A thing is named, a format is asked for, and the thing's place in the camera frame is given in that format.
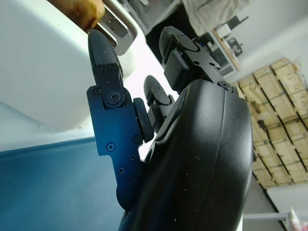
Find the blue table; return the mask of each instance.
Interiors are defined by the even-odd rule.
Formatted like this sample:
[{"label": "blue table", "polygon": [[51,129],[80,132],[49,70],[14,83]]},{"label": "blue table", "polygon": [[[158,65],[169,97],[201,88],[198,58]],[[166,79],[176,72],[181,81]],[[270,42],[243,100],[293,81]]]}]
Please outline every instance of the blue table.
[{"label": "blue table", "polygon": [[109,156],[94,138],[0,153],[1,231],[117,231]]}]

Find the screw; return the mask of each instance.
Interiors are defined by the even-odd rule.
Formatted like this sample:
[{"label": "screw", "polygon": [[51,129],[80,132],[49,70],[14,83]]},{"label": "screw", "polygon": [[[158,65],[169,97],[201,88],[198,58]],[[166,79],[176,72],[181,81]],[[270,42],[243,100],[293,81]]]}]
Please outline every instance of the screw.
[{"label": "screw", "polygon": [[110,71],[110,66],[109,65],[103,66],[103,71],[105,73],[109,72]]},{"label": "screw", "polygon": [[117,91],[112,91],[107,95],[107,101],[111,104],[116,104],[120,101],[121,96],[119,92]]},{"label": "screw", "polygon": [[225,81],[219,81],[218,85],[223,87],[225,90],[231,90],[231,86]]},{"label": "screw", "polygon": [[131,156],[130,156],[130,160],[131,160],[131,161],[135,161],[135,160],[136,160],[136,155],[131,155]]},{"label": "screw", "polygon": [[121,167],[117,170],[118,174],[123,175],[124,174],[124,168]]},{"label": "screw", "polygon": [[109,152],[113,152],[113,151],[115,150],[115,148],[116,148],[116,145],[115,145],[114,143],[108,143],[108,144],[106,145],[106,149],[107,149],[107,151],[109,151]]},{"label": "screw", "polygon": [[93,95],[100,95],[101,94],[101,89],[99,88],[94,88],[92,91]]},{"label": "screw", "polygon": [[141,141],[142,141],[142,139],[139,135],[136,135],[136,136],[133,137],[133,142],[135,144],[141,143]]}]

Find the black plastic casing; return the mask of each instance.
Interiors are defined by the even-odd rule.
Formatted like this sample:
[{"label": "black plastic casing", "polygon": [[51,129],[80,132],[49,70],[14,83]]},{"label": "black plastic casing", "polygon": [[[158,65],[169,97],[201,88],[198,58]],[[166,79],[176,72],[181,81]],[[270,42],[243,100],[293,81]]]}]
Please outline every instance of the black plastic casing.
[{"label": "black plastic casing", "polygon": [[236,230],[253,161],[245,100],[195,80],[181,93],[157,137],[139,200],[119,230]]}]

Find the orange object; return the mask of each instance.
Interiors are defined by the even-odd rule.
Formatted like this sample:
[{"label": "orange object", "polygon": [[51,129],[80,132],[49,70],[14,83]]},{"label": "orange object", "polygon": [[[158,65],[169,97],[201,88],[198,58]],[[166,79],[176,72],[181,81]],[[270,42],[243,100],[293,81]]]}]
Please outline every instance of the orange object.
[{"label": "orange object", "polygon": [[105,14],[102,0],[48,0],[84,31],[94,28]]}]

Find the white cloth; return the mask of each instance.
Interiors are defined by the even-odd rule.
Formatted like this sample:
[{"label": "white cloth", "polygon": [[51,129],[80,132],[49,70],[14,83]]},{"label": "white cloth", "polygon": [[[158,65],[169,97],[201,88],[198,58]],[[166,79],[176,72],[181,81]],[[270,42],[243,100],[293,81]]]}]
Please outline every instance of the white cloth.
[{"label": "white cloth", "polygon": [[198,36],[232,19],[253,0],[182,0]]}]

